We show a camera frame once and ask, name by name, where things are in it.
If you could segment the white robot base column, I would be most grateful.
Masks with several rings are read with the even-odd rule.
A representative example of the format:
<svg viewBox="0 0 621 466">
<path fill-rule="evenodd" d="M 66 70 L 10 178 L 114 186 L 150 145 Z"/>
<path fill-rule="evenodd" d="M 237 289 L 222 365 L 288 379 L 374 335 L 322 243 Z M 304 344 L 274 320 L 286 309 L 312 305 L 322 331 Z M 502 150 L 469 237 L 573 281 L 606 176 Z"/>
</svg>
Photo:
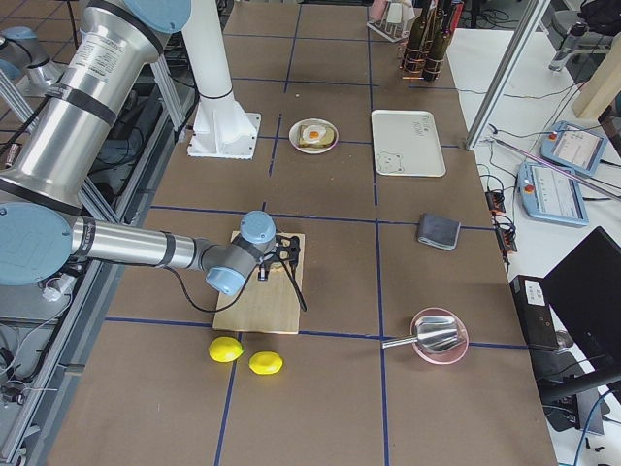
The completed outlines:
<svg viewBox="0 0 621 466">
<path fill-rule="evenodd" d="M 261 116 L 235 98 L 216 3 L 193 1 L 182 35 L 200 98 L 188 154 L 251 159 Z"/>
</svg>

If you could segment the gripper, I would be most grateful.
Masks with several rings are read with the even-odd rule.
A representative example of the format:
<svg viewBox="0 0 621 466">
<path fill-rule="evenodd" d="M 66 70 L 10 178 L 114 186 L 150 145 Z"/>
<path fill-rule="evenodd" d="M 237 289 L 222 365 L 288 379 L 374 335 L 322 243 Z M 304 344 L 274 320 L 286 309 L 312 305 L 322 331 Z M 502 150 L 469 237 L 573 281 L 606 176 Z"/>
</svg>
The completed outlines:
<svg viewBox="0 0 621 466">
<path fill-rule="evenodd" d="M 274 250 L 268 252 L 258 266 L 258 281 L 265 282 L 274 265 L 282 266 L 293 286 L 300 309 L 306 312 L 308 310 L 307 303 L 295 277 L 300 253 L 301 240 L 299 236 L 277 235 Z"/>
</svg>

